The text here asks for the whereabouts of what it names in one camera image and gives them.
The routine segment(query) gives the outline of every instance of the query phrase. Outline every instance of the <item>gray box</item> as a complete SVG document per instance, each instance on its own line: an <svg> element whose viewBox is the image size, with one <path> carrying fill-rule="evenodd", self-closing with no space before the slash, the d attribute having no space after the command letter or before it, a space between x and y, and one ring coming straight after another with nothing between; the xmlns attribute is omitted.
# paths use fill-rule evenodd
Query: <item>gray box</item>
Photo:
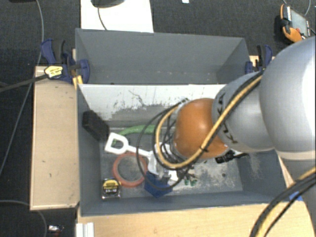
<svg viewBox="0 0 316 237"><path fill-rule="evenodd" d="M76 50L77 59L87 58L91 65L89 84L78 90L82 216L267 203L285 188L277 155L271 151L221 165L208 160L197 166L196 187L181 184L160 198L142 184L123 188L120 199L102 201L102 179L111 177L116 156L105 153L104 143L83 129L83 112L95 111L111 131L144 124L181 97L213 98L222 83L243 74L249 57L240 38L87 30L76 31ZM130 136L130 144L136 139Z"/></svg>

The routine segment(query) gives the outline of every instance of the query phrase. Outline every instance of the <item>dark carpet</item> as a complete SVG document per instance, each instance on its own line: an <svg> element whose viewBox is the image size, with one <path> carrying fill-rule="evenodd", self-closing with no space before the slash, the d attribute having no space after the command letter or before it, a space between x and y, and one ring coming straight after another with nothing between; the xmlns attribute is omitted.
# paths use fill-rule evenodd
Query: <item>dark carpet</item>
<svg viewBox="0 0 316 237"><path fill-rule="evenodd" d="M308 0L288 0L304 13ZM75 47L75 28L80 27L79 0L39 0L45 39L65 39ZM155 32L243 37L249 54L256 45L268 44L274 55L288 46L280 33L281 0L150 0ZM315 28L315 4L307 15ZM39 56L40 14L35 0L0 0L0 82L12 84L33 75ZM0 166L8 147L27 87L0 93ZM0 200L29 200L32 147L32 95L28 97L9 156L0 176ZM64 225L61 236L73 236L75 211L44 212L47 224ZM42 236L44 226L36 213L22 205L0 204L0 237Z"/></svg>

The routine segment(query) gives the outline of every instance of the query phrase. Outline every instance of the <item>green object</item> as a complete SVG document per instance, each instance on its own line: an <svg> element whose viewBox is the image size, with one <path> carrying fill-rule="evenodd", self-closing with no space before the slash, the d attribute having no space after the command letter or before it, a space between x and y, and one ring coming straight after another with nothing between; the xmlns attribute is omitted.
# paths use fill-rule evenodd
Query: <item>green object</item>
<svg viewBox="0 0 316 237"><path fill-rule="evenodd" d="M197 181L196 181L196 180L190 181L191 187L193 187L195 184L197 184Z"/></svg>
<svg viewBox="0 0 316 237"><path fill-rule="evenodd" d="M141 133L142 130L144 129L145 125L136 125L136 126L131 126L131 127L128 127L120 132L118 132L119 135L123 135L123 136L126 136L128 134L132 134L132 133ZM154 130L155 130L155 125L149 125L144 134L153 134L154 133ZM113 140L113 143L112 143L112 147L116 144L116 140Z"/></svg>

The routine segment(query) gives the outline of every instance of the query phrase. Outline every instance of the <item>white cable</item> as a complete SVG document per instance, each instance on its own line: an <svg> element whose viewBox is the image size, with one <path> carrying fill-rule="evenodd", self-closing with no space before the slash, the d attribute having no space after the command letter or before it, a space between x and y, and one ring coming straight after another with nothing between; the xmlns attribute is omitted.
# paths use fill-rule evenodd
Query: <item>white cable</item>
<svg viewBox="0 0 316 237"><path fill-rule="evenodd" d="M15 203L15 204L25 205L27 207L29 206L28 203L18 201L18 200L0 200L0 203ZM40 211L36 211L36 212L40 215L40 217L44 223L44 235L43 236L46 237L46 235L47 235L47 222L45 220L44 215Z"/></svg>

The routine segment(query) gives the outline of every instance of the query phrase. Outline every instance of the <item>blue clamp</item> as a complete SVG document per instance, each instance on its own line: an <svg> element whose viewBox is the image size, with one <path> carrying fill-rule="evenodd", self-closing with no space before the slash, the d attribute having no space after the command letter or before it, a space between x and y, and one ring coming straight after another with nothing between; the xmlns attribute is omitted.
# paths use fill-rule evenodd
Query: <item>blue clamp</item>
<svg viewBox="0 0 316 237"><path fill-rule="evenodd" d="M41 54L48 64L63 68L61 75L51 79L58 79L71 84L74 77L81 76L83 83L88 83L90 76L88 60L82 59L76 63L71 54L64 52L64 43L64 40L47 39L40 45Z"/></svg>
<svg viewBox="0 0 316 237"><path fill-rule="evenodd" d="M146 177L152 184L154 184L155 186L159 188L170 187L170 185L164 182L164 180L159 180L158 176L150 173L149 171L146 172ZM156 189L149 182L147 182L147 180L145 180L144 189L148 191L151 195L153 195L155 198L159 198L169 192L172 192L172 187L170 189L164 189L164 190Z"/></svg>
<svg viewBox="0 0 316 237"><path fill-rule="evenodd" d="M268 45L257 46L259 60L256 60L256 66L253 66L251 61L246 62L245 74L252 72L262 71L266 69L269 63L272 61L273 52Z"/></svg>

